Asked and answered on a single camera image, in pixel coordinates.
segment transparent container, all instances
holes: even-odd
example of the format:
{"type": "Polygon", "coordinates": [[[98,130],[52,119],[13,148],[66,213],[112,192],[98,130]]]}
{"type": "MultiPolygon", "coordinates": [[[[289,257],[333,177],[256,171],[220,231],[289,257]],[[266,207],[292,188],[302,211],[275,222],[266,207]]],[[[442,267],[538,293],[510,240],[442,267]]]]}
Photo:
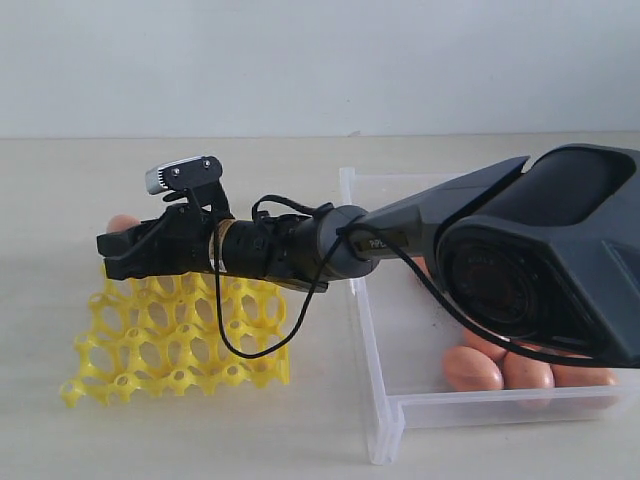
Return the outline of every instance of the transparent container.
{"type": "MultiPolygon", "coordinates": [[[[361,175],[340,171],[342,200],[367,210],[456,175],[361,175]]],[[[395,461],[406,428],[593,420],[627,411],[640,397],[640,371],[615,370],[619,384],[532,390],[456,392],[442,375],[445,350],[461,345],[461,326],[402,260],[384,260],[349,292],[362,382],[370,460],[395,461]],[[542,409],[527,400],[548,399],[542,409]]]]}

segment egg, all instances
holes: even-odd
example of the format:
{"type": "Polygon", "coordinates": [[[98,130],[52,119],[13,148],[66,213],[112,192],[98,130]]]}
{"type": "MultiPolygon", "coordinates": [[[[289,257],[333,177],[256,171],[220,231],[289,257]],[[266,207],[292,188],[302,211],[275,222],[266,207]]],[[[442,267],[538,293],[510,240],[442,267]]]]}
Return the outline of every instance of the egg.
{"type": "Polygon", "coordinates": [[[467,346],[449,348],[442,358],[447,382],[458,392],[502,390],[498,366],[484,353],[467,346]]]}
{"type": "MultiPolygon", "coordinates": [[[[502,364],[504,384],[508,389],[520,388],[553,388],[555,381],[551,366],[528,357],[507,353],[502,364]]],[[[546,407],[551,398],[522,400],[518,403],[523,408],[538,410],[546,407]]]]}
{"type": "MultiPolygon", "coordinates": [[[[557,387],[592,387],[618,385],[618,376],[610,368],[569,367],[553,365],[553,375],[557,387]]],[[[614,395],[592,398],[577,398],[576,404],[585,408],[604,409],[618,401],[614,395]]]]}
{"type": "Polygon", "coordinates": [[[462,335],[464,337],[465,345],[471,348],[475,348],[479,352],[484,353],[494,362],[499,362],[500,360],[502,360],[507,353],[504,348],[496,345],[495,343],[491,343],[482,337],[479,337],[469,329],[465,328],[462,332],[462,335]]]}
{"type": "Polygon", "coordinates": [[[122,232],[140,224],[140,220],[131,215],[116,215],[107,224],[107,233],[122,232]]]}

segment white table surface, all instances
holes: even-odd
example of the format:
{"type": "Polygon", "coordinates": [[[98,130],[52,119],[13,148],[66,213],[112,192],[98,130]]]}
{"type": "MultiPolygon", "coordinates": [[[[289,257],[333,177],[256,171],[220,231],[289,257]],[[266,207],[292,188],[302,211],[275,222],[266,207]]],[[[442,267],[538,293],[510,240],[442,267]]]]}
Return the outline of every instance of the white table surface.
{"type": "MultiPolygon", "coordinates": [[[[72,339],[100,289],[95,236],[120,212],[157,216],[144,172],[223,162],[237,216],[279,193],[340,201],[338,169],[460,172],[566,142],[640,148],[640,134],[433,138],[0,141],[0,478],[637,478],[640,408],[621,420],[409,431],[394,465],[368,463],[340,286],[318,295],[291,346],[291,384],[67,409],[72,339]]],[[[291,312],[301,297],[293,295],[291,312]]]]}

